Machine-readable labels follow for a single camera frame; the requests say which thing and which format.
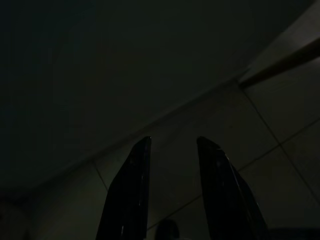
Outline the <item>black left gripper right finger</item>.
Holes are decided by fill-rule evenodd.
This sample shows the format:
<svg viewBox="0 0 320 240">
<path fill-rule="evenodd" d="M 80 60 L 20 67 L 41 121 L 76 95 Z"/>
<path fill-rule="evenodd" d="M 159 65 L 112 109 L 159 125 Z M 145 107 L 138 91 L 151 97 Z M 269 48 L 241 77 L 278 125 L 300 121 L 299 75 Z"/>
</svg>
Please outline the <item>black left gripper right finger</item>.
<svg viewBox="0 0 320 240">
<path fill-rule="evenodd" d="M 202 198 L 211 240 L 270 240 L 247 182 L 213 141 L 197 138 Z"/>
</svg>

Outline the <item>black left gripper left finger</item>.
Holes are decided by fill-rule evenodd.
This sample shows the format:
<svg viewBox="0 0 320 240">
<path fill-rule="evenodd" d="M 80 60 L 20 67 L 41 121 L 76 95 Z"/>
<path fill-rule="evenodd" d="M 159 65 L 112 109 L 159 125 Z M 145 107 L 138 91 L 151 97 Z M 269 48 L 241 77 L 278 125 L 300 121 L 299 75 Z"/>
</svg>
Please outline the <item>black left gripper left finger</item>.
<svg viewBox="0 0 320 240">
<path fill-rule="evenodd" d="M 112 180 L 95 240 L 144 240 L 147 236 L 152 139 L 131 149 Z"/>
</svg>

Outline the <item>wooden table leg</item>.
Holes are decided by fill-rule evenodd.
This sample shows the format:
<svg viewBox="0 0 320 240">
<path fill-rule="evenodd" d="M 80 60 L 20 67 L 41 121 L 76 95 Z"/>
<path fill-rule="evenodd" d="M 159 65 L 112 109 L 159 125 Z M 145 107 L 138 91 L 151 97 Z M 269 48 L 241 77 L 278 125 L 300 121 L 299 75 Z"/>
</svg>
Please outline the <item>wooden table leg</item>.
<svg viewBox="0 0 320 240">
<path fill-rule="evenodd" d="M 255 75 L 245 79 L 243 82 L 239 83 L 239 87 L 241 89 L 249 88 L 284 72 L 307 64 L 317 58 L 320 58 L 320 37 L 261 70 Z"/>
</svg>

